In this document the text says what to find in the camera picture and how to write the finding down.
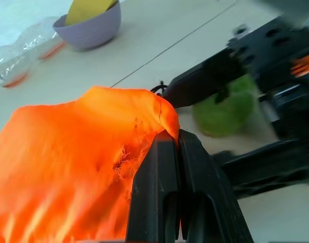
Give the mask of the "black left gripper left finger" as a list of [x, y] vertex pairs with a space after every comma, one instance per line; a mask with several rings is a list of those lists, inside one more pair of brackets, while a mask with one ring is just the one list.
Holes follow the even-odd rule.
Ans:
[[176, 153], [174, 139], [167, 132], [155, 136], [133, 180], [126, 242], [175, 242]]

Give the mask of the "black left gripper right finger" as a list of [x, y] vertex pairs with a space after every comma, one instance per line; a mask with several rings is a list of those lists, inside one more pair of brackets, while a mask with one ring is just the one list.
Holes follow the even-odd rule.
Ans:
[[186, 242], [253, 242], [226, 174], [198, 137], [179, 132], [183, 175], [181, 228]]

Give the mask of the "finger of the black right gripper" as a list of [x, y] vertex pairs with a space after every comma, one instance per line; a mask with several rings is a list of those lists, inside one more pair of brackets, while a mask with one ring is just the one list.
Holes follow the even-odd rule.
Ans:
[[309, 144], [300, 140], [278, 141], [241, 155], [225, 150], [212, 159], [225, 172], [238, 198], [309, 184]]
[[192, 106], [245, 74], [237, 56], [224, 49], [172, 79], [164, 90], [164, 98], [174, 108]]

